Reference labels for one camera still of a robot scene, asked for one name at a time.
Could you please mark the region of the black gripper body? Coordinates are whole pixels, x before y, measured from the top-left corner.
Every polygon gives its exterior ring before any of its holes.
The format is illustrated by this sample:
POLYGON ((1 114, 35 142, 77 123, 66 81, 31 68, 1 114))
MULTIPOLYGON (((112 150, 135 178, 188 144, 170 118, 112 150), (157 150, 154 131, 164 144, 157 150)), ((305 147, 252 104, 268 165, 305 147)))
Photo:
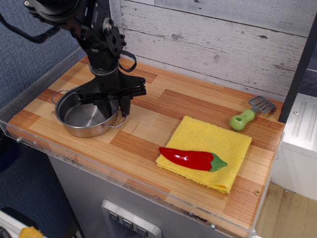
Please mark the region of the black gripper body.
POLYGON ((103 104, 112 100, 132 99, 146 95, 145 79, 117 70, 114 73, 96 75, 91 81, 75 88, 81 104, 103 104))

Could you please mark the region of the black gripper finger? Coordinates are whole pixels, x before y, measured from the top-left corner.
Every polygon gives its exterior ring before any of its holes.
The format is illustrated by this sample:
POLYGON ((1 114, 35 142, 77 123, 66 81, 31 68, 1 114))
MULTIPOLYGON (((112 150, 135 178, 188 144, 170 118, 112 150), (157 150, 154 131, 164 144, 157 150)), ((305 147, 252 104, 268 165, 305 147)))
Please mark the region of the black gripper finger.
POLYGON ((131 97, 130 96, 122 97, 121 99, 119 99, 119 105, 120 105, 121 111, 128 116, 130 114, 131 97))
POLYGON ((110 118, 118 109, 119 103, 117 100, 111 101, 95 101, 95 105, 105 118, 110 118))

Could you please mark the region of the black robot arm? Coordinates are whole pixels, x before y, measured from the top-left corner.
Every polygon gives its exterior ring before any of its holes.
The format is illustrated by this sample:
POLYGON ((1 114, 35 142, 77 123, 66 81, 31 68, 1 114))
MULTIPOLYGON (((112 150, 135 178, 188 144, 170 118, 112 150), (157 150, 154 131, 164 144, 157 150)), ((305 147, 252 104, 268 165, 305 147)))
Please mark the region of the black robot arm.
POLYGON ((95 76, 77 87, 80 104, 94 104, 107 116, 109 102, 117 100, 122 113, 130 113, 131 100, 146 94, 145 79, 129 75, 135 67, 124 68, 125 36, 115 26, 107 0, 27 0, 24 5, 41 22, 70 32, 85 51, 95 76))

